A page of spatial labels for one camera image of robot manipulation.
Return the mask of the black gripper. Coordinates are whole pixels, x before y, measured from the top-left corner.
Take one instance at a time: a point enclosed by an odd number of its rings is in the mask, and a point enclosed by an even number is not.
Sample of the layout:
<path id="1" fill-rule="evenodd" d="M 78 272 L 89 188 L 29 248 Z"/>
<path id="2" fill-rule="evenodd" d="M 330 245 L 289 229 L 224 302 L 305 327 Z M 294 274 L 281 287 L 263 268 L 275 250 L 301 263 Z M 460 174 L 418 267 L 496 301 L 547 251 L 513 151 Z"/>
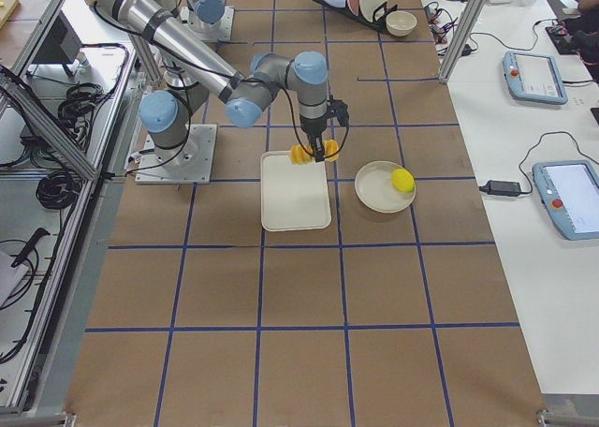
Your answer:
<path id="1" fill-rule="evenodd" d="M 327 129 L 327 121 L 326 115 L 317 118 L 301 116 L 301 130 L 306 135 L 309 143 L 309 145 L 303 147 L 306 161 L 313 160 L 313 151 L 316 162 L 325 160 L 326 148 L 322 135 Z"/>

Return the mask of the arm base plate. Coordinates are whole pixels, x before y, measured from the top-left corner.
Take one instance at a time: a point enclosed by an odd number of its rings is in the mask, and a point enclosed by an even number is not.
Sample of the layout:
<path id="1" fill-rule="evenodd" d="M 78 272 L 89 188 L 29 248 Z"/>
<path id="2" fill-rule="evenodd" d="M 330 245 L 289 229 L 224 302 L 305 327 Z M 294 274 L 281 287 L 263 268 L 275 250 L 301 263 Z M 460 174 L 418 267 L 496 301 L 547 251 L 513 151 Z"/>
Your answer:
<path id="1" fill-rule="evenodd" d="M 205 23 L 188 7 L 182 7 L 180 19 L 202 41 L 229 42 L 231 40 L 234 12 L 234 7 L 226 6 L 224 15 L 219 22 Z"/>
<path id="2" fill-rule="evenodd" d="M 146 135 L 137 184 L 208 184 L 211 181 L 217 125 L 191 124 L 186 144 L 172 150 L 156 148 L 150 134 Z"/>

